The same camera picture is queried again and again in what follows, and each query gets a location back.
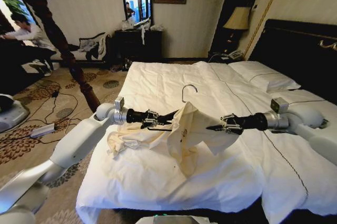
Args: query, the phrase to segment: wall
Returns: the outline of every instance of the wall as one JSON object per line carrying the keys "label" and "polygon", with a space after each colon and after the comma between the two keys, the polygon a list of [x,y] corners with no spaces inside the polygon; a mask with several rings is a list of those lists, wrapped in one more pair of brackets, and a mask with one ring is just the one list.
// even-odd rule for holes
{"label": "wall", "polygon": [[112,33],[125,19],[123,0],[48,0],[48,6],[71,44],[78,45],[80,37]]}
{"label": "wall", "polygon": [[[261,26],[257,29],[258,23],[270,0],[256,0],[257,10],[252,12],[250,19],[250,30],[240,40],[239,49],[246,51],[246,58],[249,57],[267,19],[283,19],[290,21],[302,21],[313,23],[337,24],[337,1],[335,0],[273,0],[266,16],[263,18]],[[253,34],[256,32],[252,44],[248,48]]]}
{"label": "wall", "polygon": [[154,21],[163,25],[165,57],[207,57],[224,0],[154,4]]}
{"label": "wall", "polygon": [[[165,28],[164,57],[207,57],[224,0],[154,4],[154,22]],[[49,8],[69,43],[112,32],[125,18],[123,0],[49,0]]]}

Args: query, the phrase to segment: person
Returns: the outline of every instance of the person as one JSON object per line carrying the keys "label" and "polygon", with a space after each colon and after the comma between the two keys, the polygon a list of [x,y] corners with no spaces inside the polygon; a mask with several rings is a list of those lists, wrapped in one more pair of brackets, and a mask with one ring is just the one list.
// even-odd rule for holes
{"label": "person", "polygon": [[22,55],[24,58],[18,60],[21,63],[33,61],[30,66],[42,72],[44,76],[50,76],[53,68],[50,57],[56,53],[55,47],[40,27],[35,23],[29,23],[26,16],[13,13],[11,18],[20,29],[7,32],[0,37],[10,40],[30,40],[36,46],[20,46],[16,51],[11,51],[11,54]]}
{"label": "person", "polygon": [[129,19],[133,14],[136,12],[130,8],[130,4],[126,2],[126,12],[127,12],[127,18]]}

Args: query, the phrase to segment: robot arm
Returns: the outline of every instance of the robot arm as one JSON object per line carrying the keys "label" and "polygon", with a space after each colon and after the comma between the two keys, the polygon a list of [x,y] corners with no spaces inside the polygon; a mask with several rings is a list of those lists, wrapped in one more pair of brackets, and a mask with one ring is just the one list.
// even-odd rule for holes
{"label": "robot arm", "polygon": [[[124,99],[115,104],[101,104],[96,113],[81,121],[56,145],[49,160],[21,171],[0,190],[1,223],[35,223],[34,215],[47,197],[45,185],[60,177],[71,165],[81,161],[104,136],[108,126],[123,123],[142,123],[141,128],[170,124],[176,112],[160,116],[150,110],[137,112],[126,109]],[[337,165],[337,141],[335,134],[318,129],[326,126],[323,116],[308,106],[288,108],[282,98],[273,99],[272,111],[247,117],[234,114],[221,118],[222,124],[207,127],[239,136],[245,129],[270,129],[274,133],[290,133],[308,140],[311,147]]]}
{"label": "robot arm", "polygon": [[32,212],[37,212],[47,198],[45,184],[81,161],[102,139],[108,126],[135,122],[142,123],[142,128],[166,125],[174,114],[160,116],[149,110],[143,113],[127,109],[122,97],[118,97],[115,104],[101,104],[96,113],[82,120],[61,139],[49,160],[21,171],[0,190],[0,222],[35,223]]}
{"label": "robot arm", "polygon": [[337,130],[333,127],[325,129],[329,124],[316,109],[306,105],[289,104],[282,98],[275,98],[271,102],[272,111],[256,113],[246,117],[234,114],[221,117],[223,124],[211,126],[207,129],[225,131],[229,134],[242,134],[245,129],[273,133],[289,133],[299,135],[307,140],[310,146],[321,156],[337,165]]}

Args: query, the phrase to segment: black headboard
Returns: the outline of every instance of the black headboard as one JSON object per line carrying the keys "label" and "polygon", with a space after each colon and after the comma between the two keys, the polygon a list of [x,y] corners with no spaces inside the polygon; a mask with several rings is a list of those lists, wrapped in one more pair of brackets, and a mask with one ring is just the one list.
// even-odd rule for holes
{"label": "black headboard", "polygon": [[337,25],[269,19],[249,60],[259,61],[337,104]]}

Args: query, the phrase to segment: dark wooden dresser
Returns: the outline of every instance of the dark wooden dresser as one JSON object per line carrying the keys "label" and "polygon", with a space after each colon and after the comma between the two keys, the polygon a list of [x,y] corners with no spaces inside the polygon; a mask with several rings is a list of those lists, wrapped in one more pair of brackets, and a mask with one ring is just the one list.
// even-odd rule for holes
{"label": "dark wooden dresser", "polygon": [[140,29],[115,31],[122,61],[129,59],[132,62],[161,62],[162,34],[162,31],[146,30],[143,45]]}

